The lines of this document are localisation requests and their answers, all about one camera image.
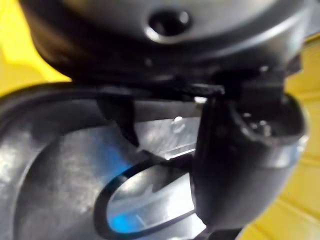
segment yellow background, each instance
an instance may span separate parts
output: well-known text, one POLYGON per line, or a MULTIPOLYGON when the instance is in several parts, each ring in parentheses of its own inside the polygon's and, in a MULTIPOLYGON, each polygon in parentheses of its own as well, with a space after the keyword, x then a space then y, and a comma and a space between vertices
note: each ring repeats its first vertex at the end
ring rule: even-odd
MULTIPOLYGON (((244 240, 320 240, 320 39, 309 39, 302 56, 303 73, 287 81, 287 90, 310 113, 310 141, 287 187, 246 229, 244 240)), ((0 0, 0 96, 30 85, 68 80, 37 54, 17 2, 0 0)))

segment screw hole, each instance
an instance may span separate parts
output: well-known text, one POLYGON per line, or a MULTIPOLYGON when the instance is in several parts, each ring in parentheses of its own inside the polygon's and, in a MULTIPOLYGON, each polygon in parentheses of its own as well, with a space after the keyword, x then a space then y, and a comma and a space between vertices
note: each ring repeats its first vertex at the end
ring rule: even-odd
POLYGON ((149 26, 159 35, 174 37, 189 29, 191 20, 185 11, 162 11, 153 15, 149 26))

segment cylindrical black component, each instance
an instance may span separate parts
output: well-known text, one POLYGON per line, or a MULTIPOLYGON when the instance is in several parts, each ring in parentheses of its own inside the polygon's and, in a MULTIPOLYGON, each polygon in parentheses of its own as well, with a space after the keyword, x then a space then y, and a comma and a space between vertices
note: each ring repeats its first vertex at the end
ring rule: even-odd
POLYGON ((242 228, 280 193, 308 140, 289 95, 266 106, 205 104, 192 162, 197 215, 212 231, 242 228))

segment yellow wall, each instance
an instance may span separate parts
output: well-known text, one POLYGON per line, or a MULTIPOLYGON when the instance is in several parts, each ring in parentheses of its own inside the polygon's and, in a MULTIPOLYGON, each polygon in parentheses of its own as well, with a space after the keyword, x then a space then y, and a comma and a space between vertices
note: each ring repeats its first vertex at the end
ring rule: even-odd
MULTIPOLYGON (((287 81, 310 113, 310 141, 291 181, 243 240, 320 240, 320 40, 303 52, 304 70, 287 81)), ((68 81, 35 51, 14 0, 0 0, 0 96, 43 82, 68 81)))

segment hole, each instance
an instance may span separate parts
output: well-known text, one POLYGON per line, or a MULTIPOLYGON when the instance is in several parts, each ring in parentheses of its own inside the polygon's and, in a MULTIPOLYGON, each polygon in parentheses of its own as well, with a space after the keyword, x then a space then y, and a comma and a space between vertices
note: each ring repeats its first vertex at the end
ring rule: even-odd
POLYGON ((185 11, 162 11, 153 15, 149 26, 159 35, 174 37, 184 33, 191 25, 191 19, 185 11))

